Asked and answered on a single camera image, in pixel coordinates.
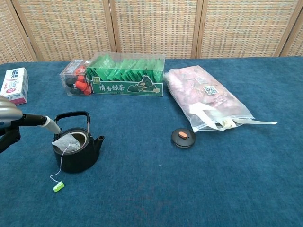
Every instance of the robotic arm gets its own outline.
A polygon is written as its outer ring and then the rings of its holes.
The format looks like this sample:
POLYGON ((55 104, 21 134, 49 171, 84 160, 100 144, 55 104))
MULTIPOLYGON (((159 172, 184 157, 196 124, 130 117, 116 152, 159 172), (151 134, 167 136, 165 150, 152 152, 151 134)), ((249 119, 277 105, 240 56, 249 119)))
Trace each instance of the robotic arm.
POLYGON ((19 126, 46 127, 54 134, 61 129, 48 116, 23 114, 15 104, 0 96, 0 153, 21 138, 19 126))

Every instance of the black teapot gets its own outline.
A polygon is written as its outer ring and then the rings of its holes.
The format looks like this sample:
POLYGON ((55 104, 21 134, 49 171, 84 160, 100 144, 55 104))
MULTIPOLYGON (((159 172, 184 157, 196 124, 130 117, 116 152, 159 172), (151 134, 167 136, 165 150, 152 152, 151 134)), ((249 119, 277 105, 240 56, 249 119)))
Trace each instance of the black teapot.
POLYGON ((80 115, 86 116, 87 129, 71 128, 54 135, 54 141, 56 141, 67 133, 70 133, 80 143, 79 149, 68 153, 63 153, 57 146, 53 145, 57 163, 67 173, 79 173, 92 167, 99 157, 101 145, 105 138, 104 136, 99 136, 94 140, 89 132, 90 116, 86 111, 63 113, 57 115, 54 121, 57 123, 62 118, 80 115))

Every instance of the pink candy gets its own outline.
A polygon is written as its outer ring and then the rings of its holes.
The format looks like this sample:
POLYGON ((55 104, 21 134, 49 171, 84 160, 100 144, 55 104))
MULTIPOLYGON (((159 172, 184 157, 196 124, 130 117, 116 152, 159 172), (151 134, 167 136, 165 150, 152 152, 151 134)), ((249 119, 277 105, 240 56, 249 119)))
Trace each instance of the pink candy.
POLYGON ((192 124, 203 123, 193 123, 193 119, 199 120, 189 113, 189 106, 198 102, 216 109, 205 111, 214 122, 232 116, 252 117, 243 103, 200 66, 171 69, 164 78, 174 99, 192 124))

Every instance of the black cap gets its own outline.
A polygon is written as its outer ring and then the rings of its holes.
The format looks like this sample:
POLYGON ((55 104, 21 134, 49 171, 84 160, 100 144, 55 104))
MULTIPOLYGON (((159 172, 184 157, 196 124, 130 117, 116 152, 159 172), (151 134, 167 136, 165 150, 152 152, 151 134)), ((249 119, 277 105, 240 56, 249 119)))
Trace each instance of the black cap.
POLYGON ((73 84, 77 81, 77 78, 71 77, 65 80, 66 86, 73 87, 73 84))
POLYGON ((176 129, 171 135, 172 141, 180 148, 191 147, 196 140, 196 135, 189 129, 176 129))
POLYGON ((80 95, 80 94, 83 94, 83 92, 78 89, 78 88, 71 88, 71 93, 74 94, 74 95, 80 95))

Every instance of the qr code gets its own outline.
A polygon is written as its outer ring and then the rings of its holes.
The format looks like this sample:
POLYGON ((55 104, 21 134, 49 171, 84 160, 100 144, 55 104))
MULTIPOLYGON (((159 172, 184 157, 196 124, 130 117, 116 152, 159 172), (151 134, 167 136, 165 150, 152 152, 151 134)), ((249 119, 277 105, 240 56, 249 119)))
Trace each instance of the qr code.
POLYGON ((214 86, 206 86, 203 89, 207 92, 208 95, 213 95, 219 93, 214 86))

